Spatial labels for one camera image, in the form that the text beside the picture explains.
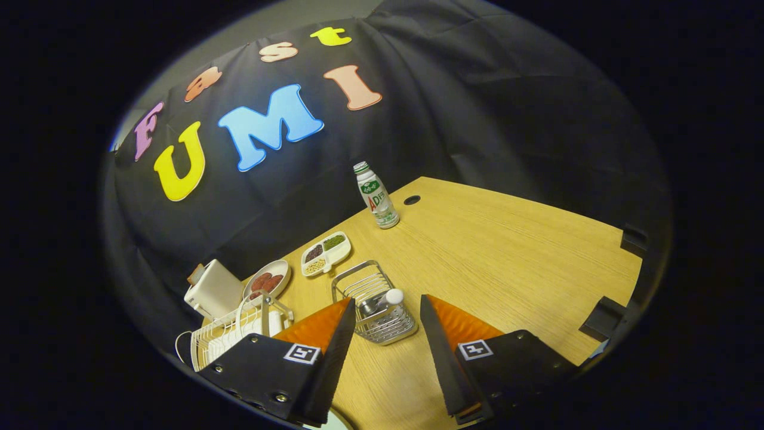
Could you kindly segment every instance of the metal wire rack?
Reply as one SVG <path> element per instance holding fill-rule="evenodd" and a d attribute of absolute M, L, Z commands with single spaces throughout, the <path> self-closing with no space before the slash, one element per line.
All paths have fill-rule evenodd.
<path fill-rule="evenodd" d="M 272 327 L 278 327 L 275 334 L 291 325 L 292 310 L 267 291 L 260 291 L 260 297 L 243 300 L 235 311 L 191 333 L 191 361 L 195 372 L 207 367 L 249 334 L 270 337 Z"/>
<path fill-rule="evenodd" d="M 390 305 L 382 298 L 393 289 L 379 263 L 365 261 L 332 280 L 332 300 L 355 299 L 355 333 L 376 344 L 387 345 L 414 334 L 416 320 L 403 303 Z"/>

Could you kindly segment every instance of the sausage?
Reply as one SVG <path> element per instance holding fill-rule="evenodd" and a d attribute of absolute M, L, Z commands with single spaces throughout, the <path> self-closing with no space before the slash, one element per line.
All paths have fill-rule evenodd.
<path fill-rule="evenodd" d="M 265 284 L 265 282 L 268 279 L 270 279 L 271 276 L 273 276 L 273 275 L 271 275 L 270 272 L 265 272 L 262 275 L 258 276 L 257 279 L 255 279 L 254 282 L 252 282 L 252 288 L 250 288 L 249 291 L 255 292 L 255 291 L 263 288 L 263 284 Z"/>
<path fill-rule="evenodd" d="M 274 276 L 271 279 L 268 279 L 267 282 L 265 282 L 265 285 L 263 285 L 263 290 L 267 292 L 272 292 L 274 288 L 276 288 L 276 285 L 279 285 L 279 282 L 281 282 L 281 279 L 284 277 L 284 275 L 278 275 Z"/>
<path fill-rule="evenodd" d="M 276 275 L 276 276 L 270 277 L 270 273 L 267 273 L 267 274 L 268 274 L 269 278 L 266 279 L 265 282 L 263 282 L 263 285 L 261 285 L 260 287 L 257 287 L 257 289 L 263 289 L 263 290 L 265 290 L 267 292 L 272 292 L 276 288 L 276 285 L 279 285 L 279 282 L 281 282 L 281 279 L 283 279 L 284 275 Z M 253 298 L 256 298 L 257 296 L 259 296 L 261 294 L 263 294 L 263 293 L 255 290 L 254 282 L 252 283 L 252 289 L 255 292 L 253 292 L 249 296 L 250 300 L 252 300 Z"/>

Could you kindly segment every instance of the blue letter m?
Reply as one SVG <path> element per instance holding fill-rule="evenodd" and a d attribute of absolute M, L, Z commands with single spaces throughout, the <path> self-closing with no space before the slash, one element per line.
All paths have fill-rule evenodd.
<path fill-rule="evenodd" d="M 248 171 L 265 159 L 265 150 L 255 148 L 253 137 L 272 149 L 281 148 L 281 122 L 286 124 L 286 140 L 297 142 L 324 128 L 320 119 L 313 118 L 299 97 L 299 85 L 292 84 L 273 91 L 268 102 L 268 114 L 247 107 L 226 113 L 218 126 L 228 128 L 241 159 L 238 169 Z"/>

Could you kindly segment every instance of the wooden table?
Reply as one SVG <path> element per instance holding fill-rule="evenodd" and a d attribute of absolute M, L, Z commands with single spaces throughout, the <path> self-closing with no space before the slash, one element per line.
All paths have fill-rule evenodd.
<path fill-rule="evenodd" d="M 404 205 L 414 194 L 419 203 Z M 620 248 L 616 227 L 431 178 L 390 196 L 400 214 L 395 227 L 378 228 L 364 209 L 284 257 L 294 272 L 279 300 L 294 310 L 296 321 L 332 303 L 335 275 L 374 259 L 404 291 L 419 324 L 413 336 L 384 347 L 353 337 L 334 406 L 357 430 L 457 428 L 445 411 L 419 322 L 422 294 L 505 333 L 531 331 L 578 365 L 599 345 L 578 331 L 594 306 L 605 295 L 625 306 L 634 289 L 642 260 Z M 299 259 L 305 248 L 337 230 L 348 235 L 350 256 L 328 274 L 304 277 Z"/>

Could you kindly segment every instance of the orange soft pad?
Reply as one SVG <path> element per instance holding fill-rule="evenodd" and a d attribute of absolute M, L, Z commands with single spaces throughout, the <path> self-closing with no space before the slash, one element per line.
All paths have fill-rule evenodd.
<path fill-rule="evenodd" d="M 280 331 L 274 339 L 285 340 L 293 344 L 303 344 L 311 347 L 319 347 L 323 353 L 329 348 L 329 341 L 342 318 L 345 308 L 348 307 L 350 298 L 338 301 L 333 305 L 297 321 L 292 327 Z"/>
<path fill-rule="evenodd" d="M 448 347 L 452 351 L 456 350 L 457 344 L 478 339 L 491 339 L 503 334 L 494 326 L 484 323 L 447 301 L 429 294 L 427 294 L 427 298 L 429 298 L 435 313 L 438 315 L 440 325 L 443 327 L 446 339 L 448 339 Z"/>

